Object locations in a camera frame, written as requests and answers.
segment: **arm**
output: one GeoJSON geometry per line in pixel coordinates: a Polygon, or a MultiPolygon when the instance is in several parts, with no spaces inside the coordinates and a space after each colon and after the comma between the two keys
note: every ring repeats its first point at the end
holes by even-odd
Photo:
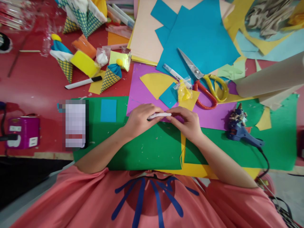
{"type": "Polygon", "coordinates": [[[216,176],[224,183],[244,188],[255,188],[257,184],[246,171],[231,157],[215,145],[200,128],[198,115],[183,107],[172,108],[167,111],[173,116],[182,116],[184,123],[175,117],[167,117],[182,134],[201,151],[216,176]]]}
{"type": "Polygon", "coordinates": [[[125,126],[83,156],[75,163],[75,166],[87,174],[103,170],[123,145],[144,133],[163,118],[157,117],[147,121],[148,116],[155,112],[164,111],[153,104],[141,104],[135,108],[125,126]]]}

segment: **yellow pom pom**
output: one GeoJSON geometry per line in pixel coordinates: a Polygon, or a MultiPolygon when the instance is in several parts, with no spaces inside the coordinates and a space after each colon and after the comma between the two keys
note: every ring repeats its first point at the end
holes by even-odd
{"type": "Polygon", "coordinates": [[[53,34],[51,35],[51,38],[52,38],[52,40],[57,40],[57,41],[59,41],[59,42],[62,42],[60,36],[58,36],[58,35],[55,34],[55,33],[53,33],[53,34]]]}
{"type": "Polygon", "coordinates": [[[121,67],[123,65],[123,61],[121,59],[116,59],[116,64],[121,67]]]}

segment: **scissors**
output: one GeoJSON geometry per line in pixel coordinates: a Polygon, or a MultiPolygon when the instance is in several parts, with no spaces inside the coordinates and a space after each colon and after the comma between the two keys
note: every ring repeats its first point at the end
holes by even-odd
{"type": "Polygon", "coordinates": [[[203,91],[212,101],[213,105],[211,107],[207,107],[205,105],[203,105],[199,99],[197,99],[196,103],[205,110],[211,110],[211,109],[215,109],[215,107],[217,106],[218,102],[224,102],[229,94],[229,89],[227,84],[224,82],[223,79],[221,79],[220,77],[217,77],[215,75],[207,75],[207,74],[203,74],[202,72],[200,72],[200,70],[194,65],[194,63],[185,55],[185,53],[182,52],[182,50],[180,50],[179,48],[177,48],[178,51],[180,52],[181,56],[183,57],[184,61],[186,62],[186,64],[188,65],[188,67],[190,68],[192,74],[197,78],[197,80],[195,81],[194,85],[193,85],[193,90],[197,91],[198,88],[203,91]],[[207,88],[205,88],[201,83],[200,83],[200,79],[203,78],[206,80],[207,85],[211,91],[211,93],[208,91],[207,88]],[[215,93],[215,90],[213,88],[212,82],[210,79],[214,79],[215,81],[219,82],[223,88],[223,97],[222,99],[219,99],[217,94],[215,93]]]}

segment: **blue glue gun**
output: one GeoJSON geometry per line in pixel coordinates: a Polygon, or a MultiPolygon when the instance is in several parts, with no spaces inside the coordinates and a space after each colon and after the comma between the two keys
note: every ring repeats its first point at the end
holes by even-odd
{"type": "Polygon", "coordinates": [[[256,139],[245,128],[245,122],[247,121],[247,114],[242,109],[242,103],[239,104],[238,108],[234,110],[234,112],[229,117],[229,132],[227,134],[227,138],[240,141],[243,139],[250,145],[254,147],[262,147],[265,142],[260,139],[256,139]]]}

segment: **beige paper roll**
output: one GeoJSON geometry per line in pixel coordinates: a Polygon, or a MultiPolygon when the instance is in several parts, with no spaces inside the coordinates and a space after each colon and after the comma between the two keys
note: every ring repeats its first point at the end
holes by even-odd
{"type": "Polygon", "coordinates": [[[241,97],[252,97],[304,84],[304,52],[258,71],[237,83],[241,97]]]}

